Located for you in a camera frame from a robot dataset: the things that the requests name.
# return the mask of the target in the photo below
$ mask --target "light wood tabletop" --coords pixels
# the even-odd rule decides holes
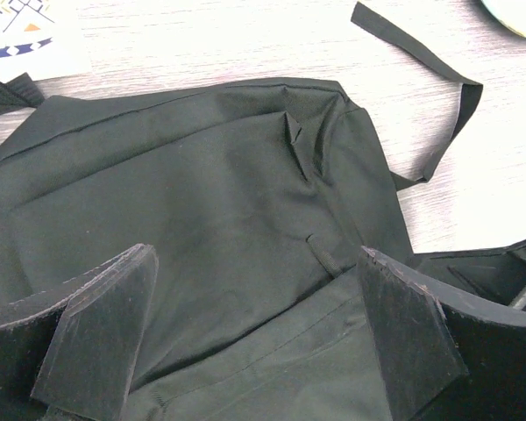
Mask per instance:
[[[434,179],[400,200],[417,252],[526,238],[526,39],[479,0],[368,0],[459,73],[480,107]],[[341,82],[370,112],[393,170],[416,175],[457,116],[459,86],[350,21],[355,0],[81,0],[90,74],[46,96],[105,98],[268,76]],[[0,143],[27,117],[0,117]]]

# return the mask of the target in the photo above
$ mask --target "white paper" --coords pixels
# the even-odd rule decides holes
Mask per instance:
[[[70,0],[0,0],[0,81],[90,71]]]

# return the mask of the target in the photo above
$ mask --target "white wooden surface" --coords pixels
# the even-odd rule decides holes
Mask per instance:
[[[80,0],[93,73],[40,86],[47,96],[102,98],[267,76],[334,79],[371,113],[392,169],[416,175],[449,134],[458,86],[353,25],[354,3]],[[400,195],[415,250],[525,239],[526,39],[493,21],[479,0],[366,3],[486,85],[435,179]],[[0,143],[28,112],[0,118]]]

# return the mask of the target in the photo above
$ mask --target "black cloth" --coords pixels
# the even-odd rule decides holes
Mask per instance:
[[[526,419],[526,242],[415,254],[396,195],[482,86],[352,21],[462,83],[418,180],[308,79],[54,96],[0,146],[0,420]]]

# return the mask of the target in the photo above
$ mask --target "black webbing strap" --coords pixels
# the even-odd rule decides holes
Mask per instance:
[[[465,78],[442,60],[440,60],[429,48],[421,44],[419,41],[411,37],[409,34],[402,31],[400,28],[384,19],[379,14],[371,11],[362,3],[357,3],[352,14],[351,21],[360,26],[367,32],[379,39],[398,46],[403,51],[410,54],[412,57],[420,61],[426,67],[440,74],[442,77],[451,82],[462,83],[462,93],[460,96],[458,119],[454,126],[454,131],[449,139],[437,147],[427,160],[422,170],[422,176],[417,180],[410,180],[402,177],[396,173],[392,173],[395,187],[398,190],[403,190],[422,182],[428,182],[434,175],[438,163],[442,160],[446,149],[450,146],[452,141],[464,128],[470,117],[475,112],[480,103],[481,93],[483,92],[483,85]]]
[[[0,82],[0,115],[25,107],[37,108],[43,101],[43,94],[28,74],[8,83]]]

